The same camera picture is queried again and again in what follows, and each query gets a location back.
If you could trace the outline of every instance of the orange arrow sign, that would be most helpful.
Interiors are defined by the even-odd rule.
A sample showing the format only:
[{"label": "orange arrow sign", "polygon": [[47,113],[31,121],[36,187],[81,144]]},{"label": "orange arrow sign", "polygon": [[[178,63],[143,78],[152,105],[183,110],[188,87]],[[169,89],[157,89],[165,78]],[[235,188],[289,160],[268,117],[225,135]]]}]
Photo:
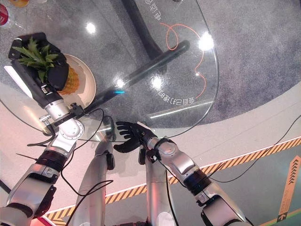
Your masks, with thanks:
[{"label": "orange arrow sign", "polygon": [[277,222],[284,220],[287,216],[288,210],[290,209],[300,165],[301,158],[299,156],[294,157],[294,159],[290,163]]}]

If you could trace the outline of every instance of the gray carpet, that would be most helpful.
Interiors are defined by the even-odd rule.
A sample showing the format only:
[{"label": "gray carpet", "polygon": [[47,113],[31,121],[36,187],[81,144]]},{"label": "gray carpet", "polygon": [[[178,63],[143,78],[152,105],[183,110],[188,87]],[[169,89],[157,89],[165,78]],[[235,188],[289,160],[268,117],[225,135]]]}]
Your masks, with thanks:
[{"label": "gray carpet", "polygon": [[220,66],[203,124],[259,107],[301,80],[299,0],[199,0]]},{"label": "gray carpet", "polygon": [[[218,96],[201,123],[221,121],[252,110],[300,81],[301,9],[298,0],[200,0],[199,3],[214,39],[220,67]],[[1,28],[0,82],[18,91],[3,65],[9,64],[7,53],[11,41],[25,33],[44,31],[49,41],[62,52],[87,63],[96,77],[98,93],[117,77],[127,75],[149,61],[119,0],[48,0],[45,4],[29,4],[25,8],[15,8],[7,1],[4,4],[18,26]],[[184,4],[187,7],[175,7],[174,14],[173,9],[160,10],[172,15],[168,18],[169,24],[180,21],[204,31],[206,26],[197,4],[194,1]],[[141,11],[146,10],[145,6],[141,8]],[[87,33],[87,22],[96,25],[95,35]],[[149,26],[158,45],[166,51],[162,26]],[[199,78],[191,76],[199,59],[195,50],[190,48],[189,54],[168,65],[164,85],[170,97],[189,98],[203,86]],[[207,77],[207,88],[201,100],[207,101],[214,97],[217,88],[213,52],[205,53],[204,59],[201,72]],[[150,127],[177,128],[194,125],[209,107],[191,108],[150,120],[148,114],[173,107],[162,101],[150,85],[151,77],[148,77],[102,108],[115,120],[140,120]]]}]

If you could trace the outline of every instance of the arrow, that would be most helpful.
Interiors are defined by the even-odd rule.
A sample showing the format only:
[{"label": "arrow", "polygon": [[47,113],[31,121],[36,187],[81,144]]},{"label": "arrow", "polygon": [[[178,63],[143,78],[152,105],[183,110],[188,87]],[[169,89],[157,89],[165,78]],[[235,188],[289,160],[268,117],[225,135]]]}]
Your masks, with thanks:
[{"label": "arrow", "polygon": [[279,217],[278,217],[278,221],[277,222],[279,222],[279,221],[281,221],[281,220],[284,220],[286,218],[286,214],[282,214],[282,215],[280,215]]}]

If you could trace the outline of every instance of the pineapple leaves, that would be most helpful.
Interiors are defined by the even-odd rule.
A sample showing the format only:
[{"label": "pineapple leaves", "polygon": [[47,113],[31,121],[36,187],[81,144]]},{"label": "pineapple leaves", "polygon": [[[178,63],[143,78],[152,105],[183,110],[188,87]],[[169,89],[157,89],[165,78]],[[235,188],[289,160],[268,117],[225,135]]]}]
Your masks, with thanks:
[{"label": "pineapple leaves", "polygon": [[38,71],[38,74],[39,74],[39,78],[44,83],[45,82],[45,77],[46,77],[46,72],[44,72],[44,71]]},{"label": "pineapple leaves", "polygon": [[46,45],[41,48],[41,54],[43,58],[45,58],[48,53],[49,53],[49,45]]},{"label": "pineapple leaves", "polygon": [[38,71],[39,78],[43,83],[46,83],[47,73],[51,67],[54,67],[53,61],[58,54],[50,54],[50,46],[46,45],[38,48],[38,42],[31,37],[27,45],[27,49],[22,47],[12,47],[23,55],[18,61],[27,67],[33,67]]},{"label": "pineapple leaves", "polygon": [[45,57],[46,62],[53,62],[53,60],[56,59],[57,56],[58,56],[58,54],[48,54]]},{"label": "pineapple leaves", "polygon": [[33,40],[32,37],[29,39],[29,43],[28,43],[28,45],[27,45],[27,48],[28,48],[28,50],[29,50],[30,52],[32,52],[32,53],[36,56],[37,61],[39,61],[39,59],[42,58],[42,55],[41,55],[41,53],[40,53],[39,50],[38,50],[38,44],[37,44],[37,41],[36,41],[36,40]]},{"label": "pineapple leaves", "polygon": [[34,58],[34,54],[32,52],[30,52],[29,50],[25,49],[24,47],[20,48],[20,47],[12,47],[13,49],[19,51],[20,53],[30,57],[30,58]]}]

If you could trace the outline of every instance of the red cable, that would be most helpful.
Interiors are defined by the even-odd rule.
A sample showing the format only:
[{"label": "red cable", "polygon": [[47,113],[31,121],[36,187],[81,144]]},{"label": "red cable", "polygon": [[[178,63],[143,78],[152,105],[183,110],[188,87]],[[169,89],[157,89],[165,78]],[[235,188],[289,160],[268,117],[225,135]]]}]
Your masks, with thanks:
[{"label": "red cable", "polygon": [[[167,25],[167,24],[165,24],[165,23],[160,23],[160,24],[161,24],[161,25],[164,25],[164,26],[166,26],[166,27],[168,27],[168,30],[167,30],[166,36],[165,36],[165,40],[166,40],[167,48],[168,48],[169,50],[171,50],[171,51],[172,51],[172,50],[175,50],[175,49],[178,47],[178,44],[179,44],[179,38],[178,38],[178,35],[177,35],[177,33],[174,31],[174,29],[173,29],[173,27],[175,27],[175,26],[182,26],[182,27],[188,28],[188,29],[190,29],[191,31],[193,31],[193,32],[197,35],[197,37],[198,37],[199,39],[201,39],[201,37],[199,36],[199,34],[198,34],[195,30],[193,30],[191,27],[188,27],[188,26],[186,26],[186,25],[184,25],[184,24],[174,24],[174,25],[172,25],[172,26],[169,26],[169,25]],[[176,37],[176,39],[177,39],[177,44],[176,44],[176,46],[175,46],[174,48],[170,48],[170,46],[169,46],[169,44],[168,44],[168,35],[169,35],[170,30],[173,31],[173,33],[174,33],[174,35],[175,35],[175,37]],[[197,72],[197,68],[198,68],[198,67],[201,65],[201,63],[203,62],[203,58],[204,58],[204,51],[202,51],[202,57],[201,57],[200,62],[198,63],[198,65],[197,65],[197,66],[195,67],[195,69],[194,69],[196,75],[199,75],[199,76],[202,77],[203,80],[204,80],[204,88],[203,88],[202,92],[201,92],[199,95],[197,95],[196,99],[199,98],[199,97],[204,93],[204,91],[205,91],[205,89],[206,89],[206,79],[204,78],[204,76],[203,76],[200,72]]]}]

